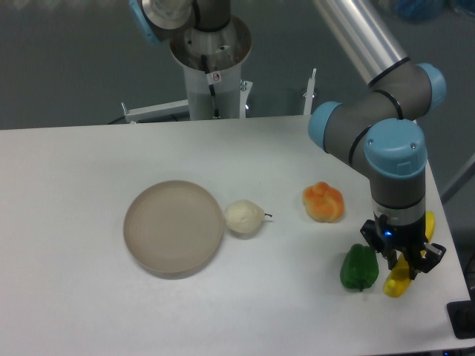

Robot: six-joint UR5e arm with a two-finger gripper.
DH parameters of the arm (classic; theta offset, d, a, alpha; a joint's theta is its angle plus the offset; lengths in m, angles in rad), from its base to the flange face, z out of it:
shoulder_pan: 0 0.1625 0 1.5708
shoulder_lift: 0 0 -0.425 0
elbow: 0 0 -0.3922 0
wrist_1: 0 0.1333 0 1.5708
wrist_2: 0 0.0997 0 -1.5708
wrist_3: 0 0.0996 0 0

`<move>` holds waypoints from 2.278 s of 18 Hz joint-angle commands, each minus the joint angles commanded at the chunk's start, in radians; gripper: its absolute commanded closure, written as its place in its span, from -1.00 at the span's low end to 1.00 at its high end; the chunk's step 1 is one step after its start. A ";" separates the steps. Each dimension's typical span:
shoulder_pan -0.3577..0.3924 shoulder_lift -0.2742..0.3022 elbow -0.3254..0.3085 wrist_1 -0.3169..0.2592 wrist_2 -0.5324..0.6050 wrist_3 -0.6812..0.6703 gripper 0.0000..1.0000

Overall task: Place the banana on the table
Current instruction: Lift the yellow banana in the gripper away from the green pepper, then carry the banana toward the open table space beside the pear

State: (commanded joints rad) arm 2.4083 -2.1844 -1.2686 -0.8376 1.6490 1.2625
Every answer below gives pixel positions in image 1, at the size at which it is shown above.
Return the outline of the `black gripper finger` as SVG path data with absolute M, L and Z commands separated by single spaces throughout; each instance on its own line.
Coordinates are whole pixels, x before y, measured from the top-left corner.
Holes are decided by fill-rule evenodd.
M 408 264 L 410 280 L 415 280 L 418 273 L 427 274 L 435 267 L 435 254 L 430 251 L 425 251 L 424 256 L 420 251 L 406 251 L 404 258 Z
M 392 271 L 397 264 L 398 252 L 397 245 L 393 244 L 384 244 L 381 248 L 380 254 L 387 261 L 387 267 L 390 271 Z

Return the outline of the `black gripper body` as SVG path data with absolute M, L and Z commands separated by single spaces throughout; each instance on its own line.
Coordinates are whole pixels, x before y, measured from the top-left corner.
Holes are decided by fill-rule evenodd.
M 426 209 L 415 205 L 405 209 L 392 209 L 383 205 L 374 207 L 374 218 L 361 227 L 361 234 L 369 247 L 380 253 L 384 244 L 397 245 L 398 255 L 406 251 L 425 251 L 435 254 L 435 266 L 445 255 L 446 248 L 432 244 L 425 236 Z

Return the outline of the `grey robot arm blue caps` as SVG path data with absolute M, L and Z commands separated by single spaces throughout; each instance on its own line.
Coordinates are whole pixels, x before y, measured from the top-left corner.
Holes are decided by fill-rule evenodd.
M 242 117 L 240 66 L 252 45 L 228 1 L 131 1 L 144 37 L 169 41 L 184 70 L 193 120 Z M 317 1 L 318 12 L 370 92 L 353 105 L 325 102 L 308 133 L 321 149 L 370 182 L 373 218 L 361 233 L 390 268 L 402 255 L 408 277 L 431 271 L 445 248 L 425 235 L 425 137 L 416 119 L 445 98 L 444 76 L 412 63 L 369 1 Z

